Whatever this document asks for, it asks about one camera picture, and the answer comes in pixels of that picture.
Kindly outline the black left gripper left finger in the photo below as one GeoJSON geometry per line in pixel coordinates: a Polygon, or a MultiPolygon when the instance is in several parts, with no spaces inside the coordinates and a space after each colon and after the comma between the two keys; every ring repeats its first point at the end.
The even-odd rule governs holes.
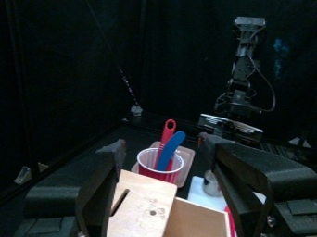
{"type": "Polygon", "coordinates": [[[75,218],[85,237],[107,237],[126,141],[103,146],[47,176],[25,196],[25,218],[75,218]]]}

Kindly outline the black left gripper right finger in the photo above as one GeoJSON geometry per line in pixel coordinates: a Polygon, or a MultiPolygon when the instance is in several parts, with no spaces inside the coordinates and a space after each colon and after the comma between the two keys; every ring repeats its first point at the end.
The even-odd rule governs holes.
{"type": "Polygon", "coordinates": [[[282,156],[198,135],[238,237],[317,237],[317,172],[282,156]]]}

